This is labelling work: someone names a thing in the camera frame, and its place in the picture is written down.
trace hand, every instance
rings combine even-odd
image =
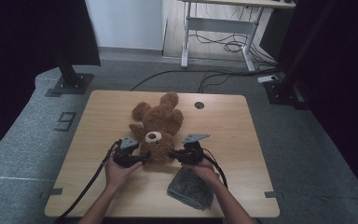
[[[106,187],[108,189],[119,189],[126,183],[130,174],[141,167],[143,164],[141,161],[133,164],[132,167],[123,168],[113,161],[113,158],[107,160],[104,166],[106,176]]]
[[[211,158],[211,155],[208,153],[205,153],[205,155]],[[197,165],[189,165],[185,163],[181,163],[181,165],[185,168],[192,169],[194,173],[196,173],[196,175],[207,184],[215,179],[218,179],[216,173],[214,172],[213,165],[205,159],[202,159],[202,161]]]

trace teddy bear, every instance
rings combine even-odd
[[[175,109],[178,103],[178,94],[172,91],[161,96],[159,105],[152,107],[141,102],[132,110],[132,117],[139,122],[129,126],[140,142],[140,154],[149,156],[147,162],[165,164],[173,161],[168,153],[174,149],[173,136],[179,132],[184,120],[182,111]]]

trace teddy bear face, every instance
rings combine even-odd
[[[169,152],[174,149],[173,137],[169,133],[150,132],[141,142],[141,155],[150,155],[147,160],[154,164],[172,162],[168,157]]]

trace standing desk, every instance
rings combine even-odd
[[[296,4],[293,1],[292,3],[285,3],[283,0],[279,2],[272,1],[272,0],[180,0],[180,1],[188,3],[186,9],[185,42],[182,46],[181,66],[183,68],[187,68],[188,32],[190,30],[209,31],[209,32],[248,35],[246,45],[242,49],[242,54],[245,59],[248,70],[250,72],[255,71],[255,66],[252,62],[252,56],[249,50],[254,41],[255,32],[257,31],[258,23],[260,22],[260,18],[263,13],[264,7],[294,8],[296,6]],[[254,21],[216,20],[216,19],[191,17],[190,15],[191,3],[260,7],[260,9],[258,10],[258,13],[256,14],[256,19]]]
[[[45,213],[60,216],[88,184],[107,150],[123,135],[131,136],[130,123],[136,123],[131,111],[142,101],[152,106],[164,92],[94,91],[78,124],[55,189],[62,194],[50,195]],[[280,210],[269,172],[257,140],[246,99],[240,95],[178,93],[185,120],[174,137],[175,148],[183,148],[189,133],[208,133],[200,140],[212,151],[227,176],[228,188],[252,217],[276,217]],[[195,107],[197,102],[203,108]],[[200,211],[168,196],[167,188],[181,168],[172,164],[146,164],[131,174],[107,211],[107,217],[223,217],[216,198],[212,208]],[[104,171],[68,217],[82,217],[104,188]]]

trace gray towel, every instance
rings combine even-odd
[[[191,169],[181,168],[167,189],[168,195],[199,210],[211,209],[213,190]]]

